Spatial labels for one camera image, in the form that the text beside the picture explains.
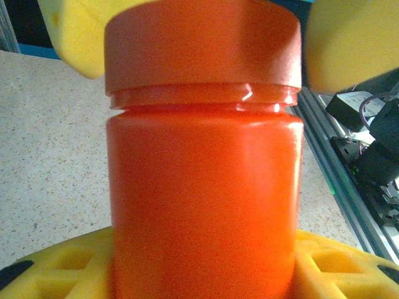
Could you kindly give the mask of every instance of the jar neck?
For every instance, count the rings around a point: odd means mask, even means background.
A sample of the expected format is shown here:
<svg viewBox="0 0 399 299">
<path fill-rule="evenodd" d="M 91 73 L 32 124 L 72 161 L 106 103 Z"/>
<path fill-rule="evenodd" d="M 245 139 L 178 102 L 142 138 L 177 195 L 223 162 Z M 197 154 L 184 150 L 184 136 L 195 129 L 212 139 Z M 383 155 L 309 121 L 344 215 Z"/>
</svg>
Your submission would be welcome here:
<svg viewBox="0 0 399 299">
<path fill-rule="evenodd" d="M 229 104 L 240 111 L 269 107 L 268 110 L 284 110 L 296 105 L 298 88 L 282 85 L 249 83 L 206 83 L 185 85 L 162 85 L 120 90 L 110 94 L 111 108 L 130 110 L 143 106 L 185 107 L 202 109 L 213 105 Z"/>
</svg>

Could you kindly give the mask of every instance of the granite surface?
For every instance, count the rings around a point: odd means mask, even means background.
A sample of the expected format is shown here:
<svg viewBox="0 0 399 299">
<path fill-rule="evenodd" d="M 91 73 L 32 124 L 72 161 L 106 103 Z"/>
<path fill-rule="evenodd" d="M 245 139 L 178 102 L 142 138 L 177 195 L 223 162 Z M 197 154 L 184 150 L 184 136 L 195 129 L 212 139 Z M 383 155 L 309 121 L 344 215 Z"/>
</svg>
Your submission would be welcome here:
<svg viewBox="0 0 399 299">
<path fill-rule="evenodd" d="M 103 78 L 0 51 L 0 268 L 110 225 Z M 299 227 L 355 245 L 307 144 Z"/>
</svg>

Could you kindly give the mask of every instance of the black cable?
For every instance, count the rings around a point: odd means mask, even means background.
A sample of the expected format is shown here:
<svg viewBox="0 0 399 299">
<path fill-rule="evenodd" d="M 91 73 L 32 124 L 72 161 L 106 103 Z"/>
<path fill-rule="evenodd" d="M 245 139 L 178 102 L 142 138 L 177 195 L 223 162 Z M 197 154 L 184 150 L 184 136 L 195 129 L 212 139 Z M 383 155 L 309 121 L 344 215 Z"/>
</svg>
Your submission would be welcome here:
<svg viewBox="0 0 399 299">
<path fill-rule="evenodd" d="M 370 103 L 372 100 L 375 100 L 376 98 L 385 98 L 385 97 L 390 97 L 390 96 L 394 96 L 397 95 L 398 92 L 384 92 L 384 93 L 380 93 L 378 95 L 372 95 L 371 97 L 366 98 L 359 107 L 359 115 L 360 115 L 360 119 L 362 120 L 362 123 L 364 124 L 364 126 L 370 130 L 370 125 L 368 124 L 366 117 L 364 116 L 364 111 L 365 111 L 365 106 Z"/>
</svg>

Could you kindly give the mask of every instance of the orange plastic jar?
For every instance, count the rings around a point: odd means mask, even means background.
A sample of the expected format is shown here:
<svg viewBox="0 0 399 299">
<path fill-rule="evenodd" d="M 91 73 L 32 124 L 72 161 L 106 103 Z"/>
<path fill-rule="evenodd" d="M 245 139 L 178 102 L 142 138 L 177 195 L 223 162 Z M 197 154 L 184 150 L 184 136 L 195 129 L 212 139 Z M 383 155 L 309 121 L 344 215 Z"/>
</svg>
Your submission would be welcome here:
<svg viewBox="0 0 399 299">
<path fill-rule="evenodd" d="M 284 298 L 303 124 L 300 34 L 258 0 L 161 0 L 105 33 L 117 299 Z"/>
</svg>

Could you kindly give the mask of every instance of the blue panel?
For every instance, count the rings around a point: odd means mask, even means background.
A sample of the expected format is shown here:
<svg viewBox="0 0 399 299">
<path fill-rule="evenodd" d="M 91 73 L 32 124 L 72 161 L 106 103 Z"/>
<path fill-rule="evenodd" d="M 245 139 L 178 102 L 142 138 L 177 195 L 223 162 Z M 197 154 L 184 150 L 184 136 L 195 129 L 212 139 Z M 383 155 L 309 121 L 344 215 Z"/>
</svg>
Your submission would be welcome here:
<svg viewBox="0 0 399 299">
<path fill-rule="evenodd" d="M 21 50 L 22 54 L 26 55 L 39 56 L 51 59 L 60 59 L 60 57 L 58 57 L 58 55 L 52 48 L 38 47 L 36 45 L 19 44 L 19 49 Z"/>
</svg>

